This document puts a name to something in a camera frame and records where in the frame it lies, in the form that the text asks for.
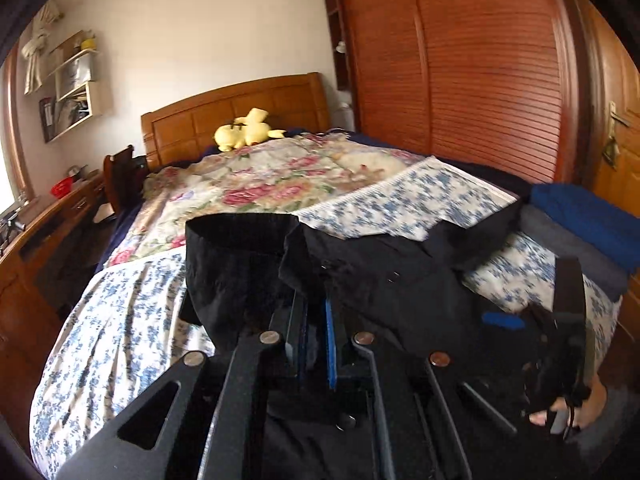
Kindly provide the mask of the dark wooden chair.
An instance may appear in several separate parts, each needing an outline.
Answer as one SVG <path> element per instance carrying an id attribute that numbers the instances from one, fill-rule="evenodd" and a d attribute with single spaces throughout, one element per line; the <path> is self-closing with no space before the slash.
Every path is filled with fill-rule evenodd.
<path id="1" fill-rule="evenodd" d="M 115 155 L 106 155 L 103 161 L 104 190 L 114 213 L 120 216 L 136 206 L 142 199 L 143 183 L 149 174 L 146 157 L 134 156 L 134 147 L 128 145 Z"/>

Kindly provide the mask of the folded blue garment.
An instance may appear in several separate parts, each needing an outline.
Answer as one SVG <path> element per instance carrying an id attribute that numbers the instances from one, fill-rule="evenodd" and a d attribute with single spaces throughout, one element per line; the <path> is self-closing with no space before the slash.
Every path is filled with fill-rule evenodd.
<path id="1" fill-rule="evenodd" d="M 574 184 L 535 184 L 530 203 L 618 264 L 639 270 L 639 218 Z"/>

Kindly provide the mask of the wooden desk cabinet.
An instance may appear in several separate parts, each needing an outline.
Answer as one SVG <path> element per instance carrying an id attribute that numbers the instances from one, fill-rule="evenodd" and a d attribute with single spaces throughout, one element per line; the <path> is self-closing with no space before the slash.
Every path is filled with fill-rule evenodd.
<path id="1" fill-rule="evenodd" d="M 62 325 L 37 278 L 103 197 L 103 176 L 96 170 L 29 222 L 1 257 L 1 416 L 24 450 L 32 398 Z"/>

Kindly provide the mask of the pink floral quilt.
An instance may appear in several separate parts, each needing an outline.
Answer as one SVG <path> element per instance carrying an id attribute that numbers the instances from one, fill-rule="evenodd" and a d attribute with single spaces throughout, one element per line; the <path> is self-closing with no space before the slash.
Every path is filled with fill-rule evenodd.
<path id="1" fill-rule="evenodd" d="M 143 182 L 139 211 L 104 266 L 184 244 L 184 224 L 218 212 L 291 212 L 399 174 L 421 155 L 353 141 L 345 131 L 303 133 L 166 167 Z"/>

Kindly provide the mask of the blue floral bed sheet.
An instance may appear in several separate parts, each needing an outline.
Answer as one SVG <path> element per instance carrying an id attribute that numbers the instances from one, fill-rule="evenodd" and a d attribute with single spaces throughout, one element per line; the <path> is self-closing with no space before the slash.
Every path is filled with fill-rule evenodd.
<path id="1" fill-rule="evenodd" d="M 32 400 L 29 439 L 54 479 L 93 436 L 190 350 L 232 350 L 284 296 L 338 298 L 412 353 L 460 339 L 473 301 L 516 312 L 552 303 L 558 255 L 579 258 L 603 358 L 625 274 L 578 234 L 577 207 L 612 208 L 568 184 L 429 157 L 294 214 L 198 216 L 183 244 L 91 280 L 58 335 Z"/>

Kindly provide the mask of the yellow plush toy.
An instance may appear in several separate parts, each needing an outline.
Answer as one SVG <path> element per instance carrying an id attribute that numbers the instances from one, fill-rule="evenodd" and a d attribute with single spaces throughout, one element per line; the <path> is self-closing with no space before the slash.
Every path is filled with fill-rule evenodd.
<path id="1" fill-rule="evenodd" d="M 235 118 L 230 125 L 220 126 L 214 134 L 219 151 L 228 153 L 270 139 L 284 138 L 285 131 L 271 128 L 266 123 L 267 117 L 266 110 L 253 107 L 246 116 Z"/>

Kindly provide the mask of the black double-breasted coat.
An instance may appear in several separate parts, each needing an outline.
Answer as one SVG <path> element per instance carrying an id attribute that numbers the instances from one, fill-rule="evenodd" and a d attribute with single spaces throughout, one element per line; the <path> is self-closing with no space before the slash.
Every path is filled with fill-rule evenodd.
<path id="1" fill-rule="evenodd" d="M 427 362 L 442 388 L 474 479 L 535 479 L 554 471 L 552 447 L 503 430 L 457 384 L 487 373 L 515 401 L 508 373 L 521 338 L 485 326 L 497 311 L 463 283 L 506 242 L 522 209 L 514 202 L 462 228 L 439 221 L 424 240 L 390 234 L 339 238 L 292 214 L 209 214 L 186 222 L 186 312 L 218 351 L 264 326 L 288 300 L 306 302 L 326 358 L 324 300 L 331 298 L 398 348 Z"/>

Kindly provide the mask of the white wall shelf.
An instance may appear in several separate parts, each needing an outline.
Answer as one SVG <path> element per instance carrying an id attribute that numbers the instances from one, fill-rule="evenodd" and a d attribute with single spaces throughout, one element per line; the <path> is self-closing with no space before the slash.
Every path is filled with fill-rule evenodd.
<path id="1" fill-rule="evenodd" d="M 98 40 L 81 29 L 47 52 L 46 95 L 39 101 L 43 140 L 58 140 L 108 110 Z"/>

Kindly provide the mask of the tied white curtain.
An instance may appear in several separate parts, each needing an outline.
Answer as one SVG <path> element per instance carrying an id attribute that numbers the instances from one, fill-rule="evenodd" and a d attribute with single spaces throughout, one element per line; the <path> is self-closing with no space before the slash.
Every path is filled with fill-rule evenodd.
<path id="1" fill-rule="evenodd" d="M 34 93 L 43 84 L 48 38 L 53 24 L 62 16 L 55 0 L 48 0 L 32 19 L 32 34 L 22 47 L 22 57 L 26 62 L 25 96 Z"/>

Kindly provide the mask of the folded grey garment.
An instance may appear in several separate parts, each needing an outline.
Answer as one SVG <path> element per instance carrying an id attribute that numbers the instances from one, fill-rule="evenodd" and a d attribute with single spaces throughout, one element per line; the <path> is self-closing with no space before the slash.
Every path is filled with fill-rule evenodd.
<path id="1" fill-rule="evenodd" d="M 595 282 L 606 296 L 617 301 L 628 290 L 629 274 L 593 245 L 554 222 L 533 205 L 525 205 L 520 215 L 521 231 L 558 257 L 575 257 L 582 273 Z"/>

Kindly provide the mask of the window with wooden frame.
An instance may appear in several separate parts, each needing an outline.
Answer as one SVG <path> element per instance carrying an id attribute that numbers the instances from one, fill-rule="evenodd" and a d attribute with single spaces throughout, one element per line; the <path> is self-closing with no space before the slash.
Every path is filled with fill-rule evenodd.
<path id="1" fill-rule="evenodd" d="M 35 198 L 32 179 L 29 177 L 26 157 L 17 116 L 17 55 L 18 44 L 14 44 L 3 62 L 1 72 L 1 135 L 2 153 L 6 161 L 9 182 L 13 194 L 10 210 L 28 206 Z"/>

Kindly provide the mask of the wooden headboard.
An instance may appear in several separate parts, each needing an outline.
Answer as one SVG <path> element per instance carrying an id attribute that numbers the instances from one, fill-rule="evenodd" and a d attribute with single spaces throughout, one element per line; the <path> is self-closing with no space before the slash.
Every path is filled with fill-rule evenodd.
<path id="1" fill-rule="evenodd" d="M 321 76 L 316 73 L 262 78 L 210 90 L 141 116 L 149 170 L 195 162 L 215 145 L 218 127 L 257 107 L 275 129 L 326 131 L 331 117 Z"/>

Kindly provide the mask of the wooden louvered wardrobe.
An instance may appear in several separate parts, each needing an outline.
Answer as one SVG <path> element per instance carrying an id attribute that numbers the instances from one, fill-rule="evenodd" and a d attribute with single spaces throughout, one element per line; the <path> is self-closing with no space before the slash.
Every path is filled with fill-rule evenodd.
<path id="1" fill-rule="evenodd" d="M 582 154 L 570 0 L 336 0 L 359 132 L 530 182 Z"/>

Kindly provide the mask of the red bowl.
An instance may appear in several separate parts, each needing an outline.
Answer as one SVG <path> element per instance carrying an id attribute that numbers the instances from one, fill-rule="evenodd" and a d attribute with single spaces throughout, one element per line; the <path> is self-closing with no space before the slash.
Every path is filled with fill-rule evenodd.
<path id="1" fill-rule="evenodd" d="M 50 193 L 57 200 L 60 200 L 61 198 L 65 197 L 66 195 L 70 194 L 70 192 L 72 192 L 73 185 L 74 185 L 74 178 L 65 177 L 64 179 L 56 182 L 55 185 L 52 186 L 52 188 L 50 189 Z"/>

